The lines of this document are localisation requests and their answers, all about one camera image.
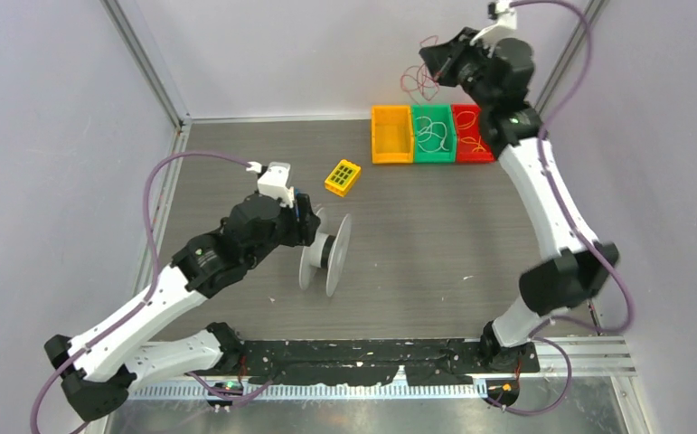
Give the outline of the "grey cable spool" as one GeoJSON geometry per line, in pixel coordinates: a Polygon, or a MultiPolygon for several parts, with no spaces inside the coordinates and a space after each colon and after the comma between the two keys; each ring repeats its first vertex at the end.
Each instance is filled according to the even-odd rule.
{"type": "Polygon", "coordinates": [[[325,293],[331,297],[338,287],[350,245],[353,219],[347,213],[336,234],[328,231],[328,220],[323,208],[316,211],[320,224],[316,238],[310,246],[302,249],[298,271],[298,284],[302,290],[310,287],[319,270],[326,272],[325,293]]]}

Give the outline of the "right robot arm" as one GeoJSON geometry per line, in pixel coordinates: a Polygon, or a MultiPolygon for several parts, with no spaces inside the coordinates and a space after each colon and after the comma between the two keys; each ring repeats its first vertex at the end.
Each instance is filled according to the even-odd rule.
{"type": "Polygon", "coordinates": [[[513,182],[529,215],[541,262],[518,279],[519,295],[479,338],[477,360],[503,371],[552,319],[595,297],[619,260],[587,225],[553,161],[542,119],[527,101],[535,70],[531,46],[504,38],[474,42],[465,27],[419,56],[438,85],[461,88],[481,109],[480,136],[513,182]]]}

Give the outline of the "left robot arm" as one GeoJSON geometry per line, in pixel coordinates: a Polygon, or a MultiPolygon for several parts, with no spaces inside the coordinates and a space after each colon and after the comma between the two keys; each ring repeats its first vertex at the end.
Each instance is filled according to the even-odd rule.
{"type": "Polygon", "coordinates": [[[132,392],[167,378],[215,369],[234,373],[244,346],[225,323],[182,340],[149,340],[182,314],[242,281],[274,249],[309,247],[321,223],[307,193],[292,203],[255,192],[219,228],[191,238],[151,285],[87,332],[44,345],[67,402],[85,422],[118,409],[132,392]]]}

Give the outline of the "yellow toy brick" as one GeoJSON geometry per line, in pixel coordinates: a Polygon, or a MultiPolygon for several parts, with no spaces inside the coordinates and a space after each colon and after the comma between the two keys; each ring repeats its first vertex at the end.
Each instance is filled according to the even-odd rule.
{"type": "Polygon", "coordinates": [[[357,164],[342,159],[324,181],[325,189],[340,197],[345,197],[361,177],[362,168],[357,164]]]}

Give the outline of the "green bin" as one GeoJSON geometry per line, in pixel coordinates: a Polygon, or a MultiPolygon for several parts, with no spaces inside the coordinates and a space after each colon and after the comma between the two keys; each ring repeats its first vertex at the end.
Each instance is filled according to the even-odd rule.
{"type": "Polygon", "coordinates": [[[451,164],[456,160],[457,136],[449,105],[411,107],[415,164],[451,164]]]}

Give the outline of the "orange bin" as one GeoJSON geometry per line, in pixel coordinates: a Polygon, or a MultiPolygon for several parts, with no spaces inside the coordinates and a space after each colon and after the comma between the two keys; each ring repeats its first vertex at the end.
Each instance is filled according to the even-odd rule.
{"type": "Polygon", "coordinates": [[[376,105],[371,115],[372,162],[411,164],[414,158],[411,107],[376,105]]]}

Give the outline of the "red bin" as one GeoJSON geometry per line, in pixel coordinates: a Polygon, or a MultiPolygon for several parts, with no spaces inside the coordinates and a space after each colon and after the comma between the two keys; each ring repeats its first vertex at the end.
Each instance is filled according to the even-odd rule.
{"type": "Polygon", "coordinates": [[[491,164],[496,161],[489,145],[482,139],[479,116],[481,109],[476,104],[452,104],[459,164],[491,164]]]}

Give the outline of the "right aluminium frame post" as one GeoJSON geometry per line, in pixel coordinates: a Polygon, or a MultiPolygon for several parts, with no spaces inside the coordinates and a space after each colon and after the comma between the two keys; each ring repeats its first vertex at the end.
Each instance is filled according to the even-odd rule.
{"type": "MultiPolygon", "coordinates": [[[[591,0],[584,4],[584,8],[579,8],[587,19],[589,27],[595,24],[608,4],[608,0],[591,0]]],[[[558,60],[554,62],[549,78],[542,86],[539,96],[535,100],[534,107],[542,119],[545,119],[551,111],[551,100],[557,93],[561,79],[566,75],[579,52],[583,50],[586,39],[584,25],[576,14],[572,13],[571,15],[577,19],[577,22],[567,38],[558,60]]]]}

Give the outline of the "aluminium frame post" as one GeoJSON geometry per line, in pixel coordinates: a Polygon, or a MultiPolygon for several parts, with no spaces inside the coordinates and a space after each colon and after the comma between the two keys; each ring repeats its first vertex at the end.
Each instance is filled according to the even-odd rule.
{"type": "MultiPolygon", "coordinates": [[[[579,8],[587,19],[589,27],[595,24],[608,4],[608,0],[591,0],[584,4],[584,8],[579,8]]],[[[561,79],[566,75],[579,52],[583,50],[586,39],[584,25],[576,14],[572,13],[571,15],[577,19],[577,22],[567,38],[558,60],[554,62],[549,78],[542,86],[539,96],[535,100],[534,107],[542,119],[545,119],[551,111],[551,100],[557,93],[561,79]]]]}
{"type": "Polygon", "coordinates": [[[172,124],[179,130],[190,125],[190,110],[138,1],[102,0],[100,3],[172,124]]]}

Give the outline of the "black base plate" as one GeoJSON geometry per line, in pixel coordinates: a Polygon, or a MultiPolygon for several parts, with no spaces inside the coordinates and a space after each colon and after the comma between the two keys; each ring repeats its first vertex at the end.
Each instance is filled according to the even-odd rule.
{"type": "Polygon", "coordinates": [[[532,344],[488,362],[476,340],[249,340],[246,374],[256,384],[387,385],[403,373],[411,386],[463,385],[474,375],[537,373],[532,344]]]}

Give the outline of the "left aluminium frame post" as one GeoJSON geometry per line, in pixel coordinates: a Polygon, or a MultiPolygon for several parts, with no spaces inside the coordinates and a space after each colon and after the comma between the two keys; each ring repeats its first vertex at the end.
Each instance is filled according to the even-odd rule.
{"type": "Polygon", "coordinates": [[[172,124],[179,130],[190,125],[190,110],[138,1],[102,0],[100,3],[172,124]]]}

